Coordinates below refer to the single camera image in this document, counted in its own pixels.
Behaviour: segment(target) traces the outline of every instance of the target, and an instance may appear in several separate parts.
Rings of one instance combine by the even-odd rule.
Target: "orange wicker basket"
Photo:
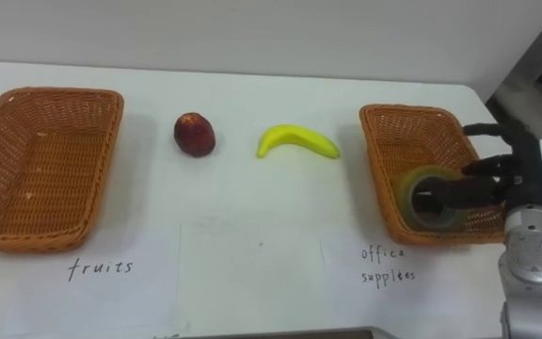
[[[359,117],[367,141],[375,192],[392,239],[409,245],[457,245],[503,242],[502,209],[471,211],[456,233],[418,232],[403,222],[393,184],[423,165],[460,171],[478,159],[457,119],[444,109],[406,105],[366,105]]]
[[[26,88],[0,97],[0,250],[83,244],[122,109],[122,96],[110,90]]]

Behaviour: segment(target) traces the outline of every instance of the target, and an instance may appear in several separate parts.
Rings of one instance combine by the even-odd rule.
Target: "apple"
[[[179,148],[192,156],[201,157],[213,151],[215,131],[199,113],[185,113],[175,122],[175,141]]]

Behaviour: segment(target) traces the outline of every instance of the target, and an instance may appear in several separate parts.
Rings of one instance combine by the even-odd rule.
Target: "roll of tape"
[[[453,232],[461,230],[468,218],[468,212],[440,207],[438,211],[426,213],[416,209],[413,196],[420,184],[428,178],[458,180],[460,173],[444,167],[428,165],[418,167],[398,180],[394,185],[394,198],[405,224],[414,231]]]

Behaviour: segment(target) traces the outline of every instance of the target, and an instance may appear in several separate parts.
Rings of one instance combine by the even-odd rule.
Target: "yellow banana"
[[[265,157],[269,150],[281,144],[302,146],[332,159],[340,156],[338,147],[327,137],[304,127],[287,124],[271,127],[264,132],[256,155]]]

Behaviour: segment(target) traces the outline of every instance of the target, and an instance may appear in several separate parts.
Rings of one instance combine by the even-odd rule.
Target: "white table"
[[[124,96],[114,184],[103,213],[115,208],[118,222],[147,220],[138,227],[182,225],[181,336],[347,326],[327,296],[319,236],[383,227],[359,126],[361,106],[431,105],[450,110],[462,124],[493,122],[476,94],[457,85],[0,63],[0,94],[25,86],[114,89]],[[206,158],[188,158],[172,142],[175,120],[188,111],[204,114],[217,132],[217,149]],[[259,136],[278,123],[328,135],[342,158],[328,161],[294,148],[257,160]],[[472,143],[481,156],[509,151],[495,138]],[[486,245],[460,254],[467,264],[454,266],[453,274],[469,275],[461,288],[478,295],[461,305],[465,317],[429,321],[421,315],[419,323],[384,328],[404,338],[498,336],[501,251]],[[16,273],[13,261],[0,254],[0,328]],[[122,329],[94,337],[150,339],[153,333]]]

